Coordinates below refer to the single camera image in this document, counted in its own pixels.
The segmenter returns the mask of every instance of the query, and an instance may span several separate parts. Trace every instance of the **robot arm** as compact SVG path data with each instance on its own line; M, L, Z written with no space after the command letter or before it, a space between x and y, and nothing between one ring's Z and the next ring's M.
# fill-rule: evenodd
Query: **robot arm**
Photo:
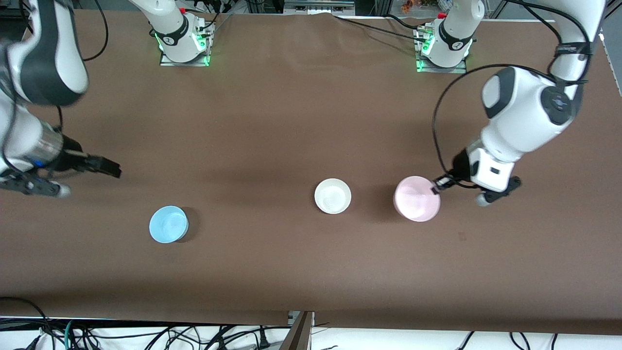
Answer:
M574 120L582 85L573 82L582 79L588 68L605 0L540 3L576 18L585 35L572 21L555 15L562 43L551 64L552 77L508 67L486 82L482 102L489 124L454 158L453 169L435 181L436 190L471 181L482 190L478 197L481 206L507 196L521 185L520 179L511 175L515 162L548 143Z
M48 171L91 171L120 177L119 164L84 153L61 130L30 114L24 103L68 106L88 88L88 75L75 33L69 0L30 0L32 35L0 45L0 189L52 197L67 186L40 177ZM174 0L130 0L149 19L160 48L174 62L205 51L205 20L182 13Z
M60 0L30 0L30 8L33 34L8 50L15 90L30 103L72 105L88 88L73 10Z
M174 0L129 0L147 17L160 49L173 62L188 62L207 49L205 20L183 12Z
M455 67L468 55L473 33L484 18L484 13L485 7L481 0L453 0L447 17L435 19L430 24L434 39L422 54L439 67Z

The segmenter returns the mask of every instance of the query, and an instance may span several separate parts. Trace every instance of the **brown paper tabletop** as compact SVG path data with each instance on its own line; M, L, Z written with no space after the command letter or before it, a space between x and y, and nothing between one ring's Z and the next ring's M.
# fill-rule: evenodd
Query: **brown paper tabletop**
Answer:
M315 310L331 326L622 333L622 104L600 41L579 117L517 163L522 188L485 209L451 189L414 223L392 193L441 175L430 118L456 76L417 73L411 40L327 14L234 16L210 67L160 67L140 12L106 15L108 48L65 133L123 175L67 179L68 199L0 193L0 294L51 316L282 324ZM90 56L100 15L76 19ZM470 68L544 70L554 51L537 23L484 22L477 37ZM447 161L486 125L494 73L447 96ZM329 177L352 190L340 215L313 202ZM186 242L151 239L166 205L188 212Z

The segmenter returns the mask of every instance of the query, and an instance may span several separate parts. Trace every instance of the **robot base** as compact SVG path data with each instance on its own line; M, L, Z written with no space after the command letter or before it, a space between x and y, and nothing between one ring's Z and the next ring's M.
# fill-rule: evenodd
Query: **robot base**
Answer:
M196 56L193 60L180 63L171 61L164 53L160 54L160 65L161 66L175 66L175 67L209 67L210 59L211 59L211 47L214 43L214 32L216 29L216 24L212 23L209 27L206 28L206 32L208 34L207 38L205 38L205 45L207 48L201 54Z
M421 32L417 29L413 29L413 36L416 38L423 38L428 40L430 34L428 32ZM418 72L428 72L428 73L456 73L456 74L464 74L467 71L467 63L463 59L460 63L455 67L445 68L439 67L430 61L426 56L424 56L421 52L424 49L424 46L427 45L425 42L415 42L415 59L417 60L417 71Z

